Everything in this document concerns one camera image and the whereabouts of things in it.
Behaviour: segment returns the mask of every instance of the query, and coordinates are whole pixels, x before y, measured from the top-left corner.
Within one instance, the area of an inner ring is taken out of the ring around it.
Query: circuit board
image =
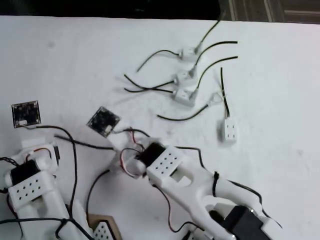
[[[11,105],[14,128],[41,123],[38,101],[30,101]]]
[[[87,123],[87,126],[106,138],[120,120],[119,116],[101,106]]]

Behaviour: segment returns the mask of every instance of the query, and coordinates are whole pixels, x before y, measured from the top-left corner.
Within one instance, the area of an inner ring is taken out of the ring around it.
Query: white surface
[[[19,149],[20,136],[54,130],[14,129],[11,104],[39,100],[41,120],[67,128],[74,138],[92,144],[110,143],[86,123],[100,106],[135,128],[169,139],[173,145],[202,149],[205,166],[221,176],[248,185],[263,196],[267,213],[288,232],[288,239],[316,239],[320,225],[320,26],[308,24],[222,22],[203,47],[218,41],[239,41],[203,55],[199,71],[214,61],[239,55],[209,70],[200,87],[200,108],[220,89],[224,67],[230,115],[237,118],[241,140],[224,148],[217,127],[223,104],[186,122],[168,122],[155,114],[185,117],[190,109],[165,93],[129,94],[122,74],[135,70],[151,53],[195,46],[211,21],[125,20],[100,18],[0,17],[0,155]],[[156,56],[134,79],[154,86],[192,64]],[[72,147],[60,146],[59,187],[69,202],[74,176]],[[114,154],[78,147],[76,197],[84,203],[95,176]],[[198,161],[196,152],[190,153]],[[9,168],[1,162],[1,171]],[[172,222],[179,227],[186,214],[176,204]],[[92,192],[90,212],[115,217],[125,240],[178,240],[167,226],[168,206],[146,179],[105,176]],[[13,217],[0,196],[1,218]],[[0,226],[1,238],[20,239],[19,226]]]

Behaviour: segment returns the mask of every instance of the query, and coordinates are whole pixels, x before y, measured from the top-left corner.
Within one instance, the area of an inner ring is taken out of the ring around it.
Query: white plastic connector
[[[188,107],[194,107],[198,96],[198,90],[190,91],[183,88],[179,88],[173,92],[173,99],[178,103],[181,103]]]
[[[115,240],[108,224],[101,221],[93,232],[94,240]]]
[[[174,83],[179,87],[189,87],[197,83],[197,67],[194,66],[189,71],[182,71],[174,75]]]
[[[184,47],[179,52],[179,58],[186,62],[195,62],[199,57],[199,50],[197,47]]]
[[[222,101],[223,97],[218,92],[214,92],[208,101],[208,106],[211,107],[212,105],[222,103]]]
[[[226,144],[234,144],[238,140],[237,125],[228,117],[222,124],[222,141]]]

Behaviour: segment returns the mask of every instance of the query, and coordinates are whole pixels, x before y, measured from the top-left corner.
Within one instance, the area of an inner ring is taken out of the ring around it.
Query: electronic component
[[[116,240],[108,221],[101,221],[93,232],[95,240]]]
[[[119,116],[101,106],[87,123],[87,126],[106,138],[120,120]]]
[[[174,83],[179,87],[189,87],[196,85],[197,80],[197,66],[193,67],[191,70],[185,70],[177,73],[174,76]]]
[[[222,124],[222,141],[226,144],[234,144],[238,139],[237,125],[228,117],[223,121]]]
[[[173,92],[173,99],[187,107],[194,107],[198,96],[198,90],[190,91],[184,88],[179,88]]]
[[[14,128],[41,123],[38,101],[13,104],[11,107]]]

